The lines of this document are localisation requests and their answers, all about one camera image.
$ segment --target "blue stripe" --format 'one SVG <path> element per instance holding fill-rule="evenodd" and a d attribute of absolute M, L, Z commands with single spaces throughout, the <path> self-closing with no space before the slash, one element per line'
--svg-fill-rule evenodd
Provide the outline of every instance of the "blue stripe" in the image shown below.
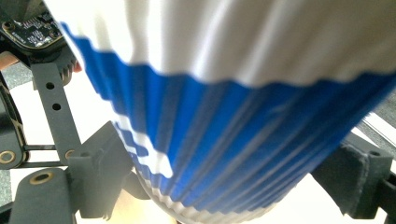
<path fill-rule="evenodd" d="M 365 72 L 348 83 L 323 79 L 309 86 L 204 84 L 189 74 L 165 76 L 149 64 L 124 64 L 115 53 L 97 52 L 87 39 L 71 37 L 95 89 L 168 155 L 174 175 L 154 175 L 133 155 L 136 169 L 174 202 L 212 213 L 279 201 L 396 80 L 394 72 Z M 147 155 L 129 132 L 122 135 L 137 155 Z"/>

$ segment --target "circuit board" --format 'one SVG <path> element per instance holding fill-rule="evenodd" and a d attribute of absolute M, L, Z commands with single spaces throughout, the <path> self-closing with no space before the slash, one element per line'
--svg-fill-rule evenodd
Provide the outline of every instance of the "circuit board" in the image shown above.
<path fill-rule="evenodd" d="M 63 38 L 48 12 L 29 21 L 3 21 L 1 29 L 12 42 L 26 49 L 44 49 Z"/>

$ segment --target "screw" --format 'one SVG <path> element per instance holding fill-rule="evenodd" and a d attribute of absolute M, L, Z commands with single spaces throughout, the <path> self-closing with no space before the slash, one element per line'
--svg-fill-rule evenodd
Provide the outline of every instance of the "screw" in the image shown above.
<path fill-rule="evenodd" d="M 9 164 L 15 161 L 16 155 L 13 151 L 3 151 L 0 153 L 0 163 Z"/>
<path fill-rule="evenodd" d="M 12 24 L 9 21 L 5 21 L 3 22 L 3 24 L 1 25 L 1 27 L 5 30 L 5 31 L 12 31 L 14 30 L 15 26 L 14 24 Z"/>
<path fill-rule="evenodd" d="M 61 34 L 59 34 L 58 31 L 50 30 L 50 31 L 49 31 L 49 35 L 50 35 L 50 37 L 52 37 L 52 38 L 58 38 Z"/>
<path fill-rule="evenodd" d="M 66 153 L 64 154 L 64 157 L 69 160 L 70 156 L 72 155 L 72 153 L 75 152 L 74 149 L 70 149 L 68 151 L 66 151 Z"/>

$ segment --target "mounting hole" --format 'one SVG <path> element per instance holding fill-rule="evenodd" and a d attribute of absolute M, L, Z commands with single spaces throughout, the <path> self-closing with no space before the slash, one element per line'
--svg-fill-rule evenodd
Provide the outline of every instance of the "mounting hole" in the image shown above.
<path fill-rule="evenodd" d="M 58 111 L 58 110 L 61 109 L 61 105 L 60 104 L 53 104 L 52 105 L 52 109 Z"/>
<path fill-rule="evenodd" d="M 0 163 L 9 164 L 15 161 L 16 155 L 13 151 L 3 151 L 0 153 Z"/>
<path fill-rule="evenodd" d="M 46 87 L 47 87 L 48 90 L 53 90 L 53 88 L 55 88 L 55 85 L 53 85 L 52 82 L 48 82 L 48 83 L 46 84 Z"/>
<path fill-rule="evenodd" d="M 53 178 L 53 172 L 40 173 L 30 178 L 30 184 L 40 185 L 50 181 Z"/>
<path fill-rule="evenodd" d="M 83 152 L 81 153 L 81 157 L 89 157 L 90 153 L 89 152 Z"/>
<path fill-rule="evenodd" d="M 369 153 L 372 156 L 380 156 L 381 155 L 381 154 L 379 154 L 379 152 L 376 152 L 376 151 L 370 151 Z"/>

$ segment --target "pleated paper cup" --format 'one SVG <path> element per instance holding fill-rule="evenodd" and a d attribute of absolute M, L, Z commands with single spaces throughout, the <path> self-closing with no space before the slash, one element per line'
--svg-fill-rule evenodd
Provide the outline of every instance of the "pleated paper cup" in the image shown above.
<path fill-rule="evenodd" d="M 262 216 L 395 84 L 392 1 L 85 4 L 48 1 L 142 185 L 182 222 Z"/>

